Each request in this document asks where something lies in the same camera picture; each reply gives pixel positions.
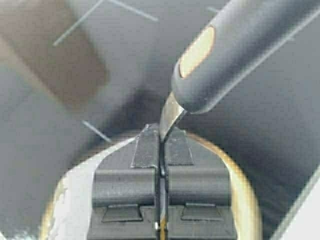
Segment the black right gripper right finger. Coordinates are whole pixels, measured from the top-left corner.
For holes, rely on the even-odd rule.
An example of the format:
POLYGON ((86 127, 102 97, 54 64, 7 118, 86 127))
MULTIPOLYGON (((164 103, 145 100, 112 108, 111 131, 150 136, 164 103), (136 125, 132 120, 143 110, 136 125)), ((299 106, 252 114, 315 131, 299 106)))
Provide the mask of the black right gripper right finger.
POLYGON ((212 150, 175 128, 164 146, 167 238, 235 240, 229 170, 212 150))

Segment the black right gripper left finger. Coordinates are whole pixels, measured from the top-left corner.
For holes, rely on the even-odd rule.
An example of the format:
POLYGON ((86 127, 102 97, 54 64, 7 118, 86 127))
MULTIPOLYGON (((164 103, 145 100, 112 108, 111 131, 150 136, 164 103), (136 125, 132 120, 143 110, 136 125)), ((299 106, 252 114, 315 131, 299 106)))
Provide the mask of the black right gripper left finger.
POLYGON ((94 172, 89 240, 157 240, 159 126, 107 155, 94 172))

